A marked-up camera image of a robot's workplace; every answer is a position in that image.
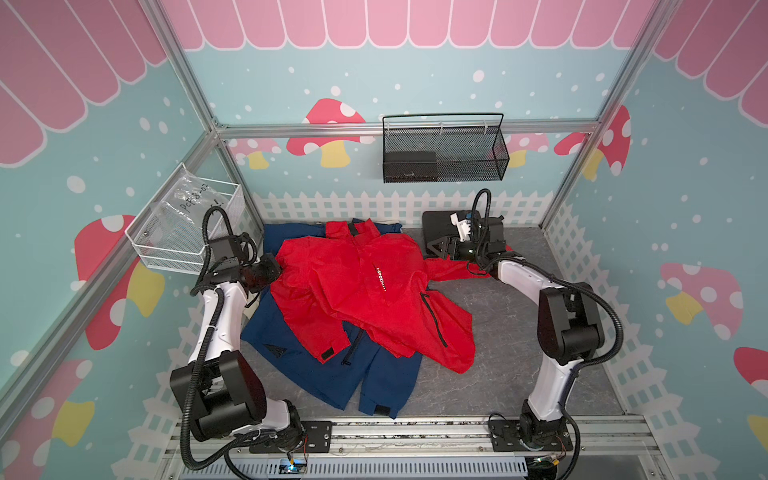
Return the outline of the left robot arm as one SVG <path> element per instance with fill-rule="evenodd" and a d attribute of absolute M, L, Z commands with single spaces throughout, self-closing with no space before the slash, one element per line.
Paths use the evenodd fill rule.
<path fill-rule="evenodd" d="M 277 280 L 280 267 L 259 256 L 246 233 L 205 242 L 204 263 L 193 295 L 203 299 L 199 338 L 186 365 L 170 374 L 181 409 L 180 446 L 186 465 L 201 469 L 230 449 L 267 444 L 284 452 L 302 445 L 306 433 L 294 405 L 267 397 L 240 350 L 248 298 Z M 211 459 L 196 460 L 192 441 L 235 438 Z"/>

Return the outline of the navy blue jacket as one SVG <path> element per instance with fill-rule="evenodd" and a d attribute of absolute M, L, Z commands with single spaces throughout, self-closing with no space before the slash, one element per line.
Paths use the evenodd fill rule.
<path fill-rule="evenodd" d="M 265 290 L 241 339 L 287 379 L 326 404 L 343 410 L 359 391 L 360 412 L 397 417 L 415 388 L 422 355 L 397 358 L 360 328 L 344 323 L 343 329 L 350 345 L 321 363 L 301 345 Z"/>

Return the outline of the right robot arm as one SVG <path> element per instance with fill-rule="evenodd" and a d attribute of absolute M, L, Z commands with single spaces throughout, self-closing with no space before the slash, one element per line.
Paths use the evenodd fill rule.
<path fill-rule="evenodd" d="M 540 451 L 566 447 L 564 412 L 579 366 L 595 357 L 605 342 L 597 296 L 589 285 L 572 284 L 507 248 L 503 220 L 477 211 L 428 211 L 422 215 L 426 252 L 440 259 L 466 260 L 516 289 L 538 308 L 537 341 L 542 364 L 519 419 L 489 422 L 502 448 L 515 442 Z"/>

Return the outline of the red jacket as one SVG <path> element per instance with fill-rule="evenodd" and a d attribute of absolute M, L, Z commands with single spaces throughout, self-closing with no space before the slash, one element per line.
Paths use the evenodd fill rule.
<path fill-rule="evenodd" d="M 468 261 L 426 258 L 411 237 L 367 220 L 330 222 L 322 237 L 283 242 L 270 292 L 285 323 L 321 363 L 352 344 L 356 326 L 397 358 L 422 354 L 463 374 L 474 363 L 473 317 L 431 282 L 480 279 Z"/>

